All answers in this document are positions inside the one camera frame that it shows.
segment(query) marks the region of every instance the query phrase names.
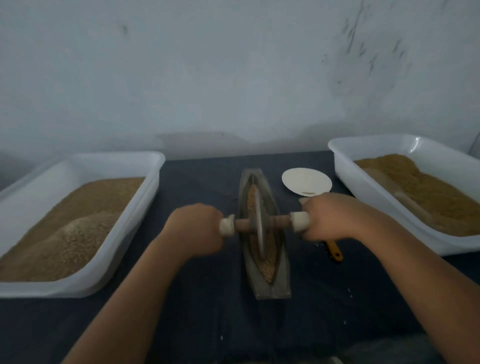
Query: table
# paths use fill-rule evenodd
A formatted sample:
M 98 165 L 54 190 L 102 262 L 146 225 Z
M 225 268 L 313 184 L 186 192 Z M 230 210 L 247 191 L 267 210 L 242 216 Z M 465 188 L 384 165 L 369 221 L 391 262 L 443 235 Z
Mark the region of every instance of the table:
M 58 363 L 128 274 L 170 212 L 203 202 L 235 213 L 244 168 L 261 168 L 281 213 L 300 210 L 283 171 L 326 173 L 333 192 L 349 194 L 335 177 L 330 151 L 167 161 L 160 187 L 131 246 L 107 286 L 82 299 L 0 300 L 0 362 Z M 246 280 L 238 238 L 216 255 L 188 262 L 169 289 L 148 363 L 239 360 L 293 361 L 334 354 L 354 343 L 422 332 L 381 264 L 357 241 L 338 243 L 334 263 L 322 244 L 286 232 L 292 297 L 257 301 Z M 447 260 L 480 282 L 480 253 Z

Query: grinding wheel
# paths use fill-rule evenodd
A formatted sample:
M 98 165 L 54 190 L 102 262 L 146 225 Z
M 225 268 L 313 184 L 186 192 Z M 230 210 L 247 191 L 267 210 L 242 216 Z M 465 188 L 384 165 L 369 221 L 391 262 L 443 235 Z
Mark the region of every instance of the grinding wheel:
M 260 192 L 255 191 L 255 209 L 256 209 L 256 228 L 257 228 L 257 237 L 258 237 L 258 254 L 262 260 L 265 260 L 267 257 L 266 251 L 266 232 L 269 229 L 268 223 L 270 221 L 270 215 L 268 215 L 265 210 L 264 202 Z

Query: grain pile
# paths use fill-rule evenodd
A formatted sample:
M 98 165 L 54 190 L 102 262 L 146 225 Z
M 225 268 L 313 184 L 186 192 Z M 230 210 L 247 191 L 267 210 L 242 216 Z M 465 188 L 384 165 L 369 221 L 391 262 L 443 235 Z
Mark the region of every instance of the grain pile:
M 54 281 L 83 268 L 143 180 L 99 180 L 70 193 L 0 258 L 0 281 Z
M 448 183 L 422 173 L 408 157 L 390 154 L 355 163 L 362 169 L 379 170 L 394 181 L 431 215 L 432 228 L 454 236 L 480 234 L 480 204 Z
M 249 217 L 252 217 L 256 212 L 255 207 L 255 191 L 257 186 L 252 184 L 248 190 L 247 209 Z M 253 259 L 257 264 L 260 272 L 268 283 L 272 283 L 275 275 L 276 263 L 276 244 L 275 236 L 272 231 L 268 231 L 265 235 L 266 259 L 262 260 L 258 253 L 258 238 L 256 234 L 250 234 L 250 249 L 252 251 Z

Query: plastic container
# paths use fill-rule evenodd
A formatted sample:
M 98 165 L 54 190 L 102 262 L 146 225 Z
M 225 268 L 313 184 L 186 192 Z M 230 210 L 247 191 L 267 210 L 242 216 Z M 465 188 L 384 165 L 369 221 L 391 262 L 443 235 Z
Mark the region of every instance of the plastic container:
M 102 288 L 129 247 L 158 189 L 165 156 L 158 152 L 82 153 L 52 160 L 0 193 L 0 255 L 60 200 L 85 183 L 145 177 L 88 264 L 52 282 L 0 282 L 0 297 L 84 297 Z
M 443 234 L 421 222 L 353 161 L 397 153 L 408 156 L 424 173 L 456 187 L 480 202 L 480 160 L 433 140 L 408 135 L 372 135 L 333 139 L 335 172 L 361 201 L 390 215 L 425 245 L 440 255 L 480 250 L 480 235 Z

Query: wooden handle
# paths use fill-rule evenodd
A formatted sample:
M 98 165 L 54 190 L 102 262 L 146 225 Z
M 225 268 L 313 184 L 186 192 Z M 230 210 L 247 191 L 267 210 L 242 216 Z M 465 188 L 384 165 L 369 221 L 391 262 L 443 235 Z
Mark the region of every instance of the wooden handle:
M 332 258 L 335 261 L 340 263 L 343 260 L 343 255 L 340 249 L 338 248 L 338 245 L 336 244 L 336 242 L 333 240 L 327 240 L 325 241 L 325 245 L 327 246 L 327 249 L 330 252 Z
M 285 229 L 292 225 L 289 215 L 270 216 L 270 226 L 272 230 Z M 236 232 L 255 232 L 255 225 L 251 224 L 249 218 L 240 218 L 233 222 Z

